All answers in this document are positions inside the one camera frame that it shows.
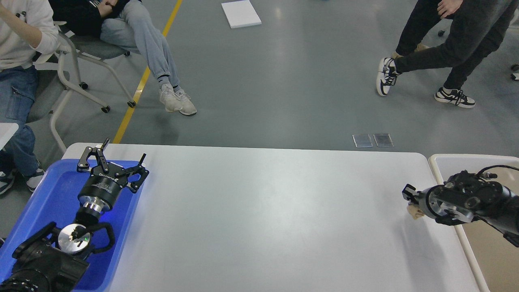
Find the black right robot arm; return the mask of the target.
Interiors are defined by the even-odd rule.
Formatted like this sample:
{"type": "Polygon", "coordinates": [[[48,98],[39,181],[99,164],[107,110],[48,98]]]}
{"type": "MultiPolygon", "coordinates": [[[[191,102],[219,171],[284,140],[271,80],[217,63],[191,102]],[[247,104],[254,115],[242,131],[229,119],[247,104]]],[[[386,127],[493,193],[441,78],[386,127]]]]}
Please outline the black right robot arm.
{"type": "Polygon", "coordinates": [[[482,220],[517,247],[519,198],[495,178],[489,167],[477,173],[464,170],[423,191],[407,184],[402,195],[411,214],[416,211],[418,217],[426,215],[448,226],[482,220]]]}

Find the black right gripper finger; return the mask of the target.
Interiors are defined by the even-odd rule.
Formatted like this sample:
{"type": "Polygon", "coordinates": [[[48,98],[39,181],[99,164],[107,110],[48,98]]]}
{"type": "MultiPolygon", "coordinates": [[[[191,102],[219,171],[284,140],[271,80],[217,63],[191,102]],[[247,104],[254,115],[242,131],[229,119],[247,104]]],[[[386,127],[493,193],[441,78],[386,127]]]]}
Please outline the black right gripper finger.
{"type": "Polygon", "coordinates": [[[420,191],[417,191],[416,188],[410,184],[406,184],[402,190],[402,196],[404,200],[408,201],[408,205],[410,206],[419,206],[419,194],[420,191]]]}
{"type": "Polygon", "coordinates": [[[436,223],[444,224],[444,225],[448,225],[448,226],[456,226],[456,225],[467,223],[465,221],[458,220],[458,219],[456,219],[454,217],[451,217],[449,215],[438,216],[434,220],[435,220],[436,223]]]}

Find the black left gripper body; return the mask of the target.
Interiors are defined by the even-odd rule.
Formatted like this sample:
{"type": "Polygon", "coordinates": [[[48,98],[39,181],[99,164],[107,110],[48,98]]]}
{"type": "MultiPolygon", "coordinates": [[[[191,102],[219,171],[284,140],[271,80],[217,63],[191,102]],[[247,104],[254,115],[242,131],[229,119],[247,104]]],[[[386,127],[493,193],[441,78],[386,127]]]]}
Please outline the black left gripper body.
{"type": "Polygon", "coordinates": [[[101,165],[93,168],[77,198],[80,206],[103,213],[113,209],[120,192],[128,185],[129,172],[126,167],[110,162],[109,172],[104,173],[101,165]]]}

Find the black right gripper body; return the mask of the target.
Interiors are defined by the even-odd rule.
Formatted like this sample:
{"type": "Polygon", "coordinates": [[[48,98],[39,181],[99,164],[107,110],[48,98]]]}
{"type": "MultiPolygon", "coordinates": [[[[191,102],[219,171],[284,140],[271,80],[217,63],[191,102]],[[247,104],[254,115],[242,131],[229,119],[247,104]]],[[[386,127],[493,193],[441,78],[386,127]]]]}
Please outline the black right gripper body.
{"type": "Polygon", "coordinates": [[[443,185],[436,185],[418,192],[418,205],[426,216],[434,220],[450,220],[442,194],[445,190],[443,185]]]}

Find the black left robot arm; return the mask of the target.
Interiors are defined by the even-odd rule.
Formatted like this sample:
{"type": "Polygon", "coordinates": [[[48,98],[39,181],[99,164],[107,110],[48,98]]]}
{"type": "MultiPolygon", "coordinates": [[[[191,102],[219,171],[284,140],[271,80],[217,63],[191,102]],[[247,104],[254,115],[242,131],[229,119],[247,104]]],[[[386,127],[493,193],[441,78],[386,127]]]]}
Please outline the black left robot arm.
{"type": "Polygon", "coordinates": [[[44,174],[1,247],[2,292],[103,292],[111,283],[149,171],[107,161],[102,145],[44,174]]]}

